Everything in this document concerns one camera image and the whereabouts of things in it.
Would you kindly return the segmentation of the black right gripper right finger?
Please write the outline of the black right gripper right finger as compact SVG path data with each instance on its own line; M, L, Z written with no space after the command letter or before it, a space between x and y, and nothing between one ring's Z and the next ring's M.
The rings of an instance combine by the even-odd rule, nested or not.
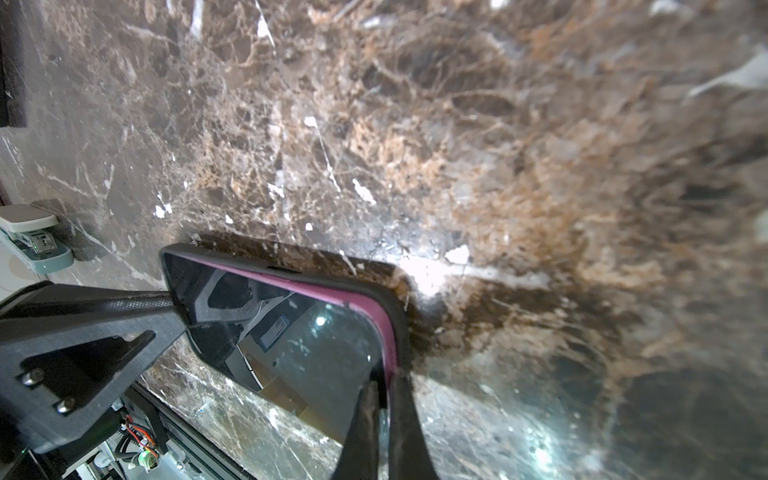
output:
M438 480L413 397L410 375L398 369L389 384L389 478Z

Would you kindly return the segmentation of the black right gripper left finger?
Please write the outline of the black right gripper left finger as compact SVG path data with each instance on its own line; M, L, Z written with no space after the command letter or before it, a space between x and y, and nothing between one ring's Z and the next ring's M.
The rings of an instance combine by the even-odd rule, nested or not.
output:
M375 480L379 465L379 387L361 388L332 480Z

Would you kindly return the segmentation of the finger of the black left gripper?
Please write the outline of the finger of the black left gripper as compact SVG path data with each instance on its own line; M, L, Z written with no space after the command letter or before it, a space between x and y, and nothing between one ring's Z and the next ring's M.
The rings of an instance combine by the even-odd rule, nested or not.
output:
M36 453L81 438L186 330L164 292L39 282L1 303L1 425Z

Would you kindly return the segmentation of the black phone with pink case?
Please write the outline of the black phone with pink case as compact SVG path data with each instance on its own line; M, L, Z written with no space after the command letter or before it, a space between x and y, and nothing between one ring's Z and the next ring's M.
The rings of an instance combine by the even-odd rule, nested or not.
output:
M407 322L384 288L268 262L167 246L160 253L196 355L341 442L360 388L409 364Z

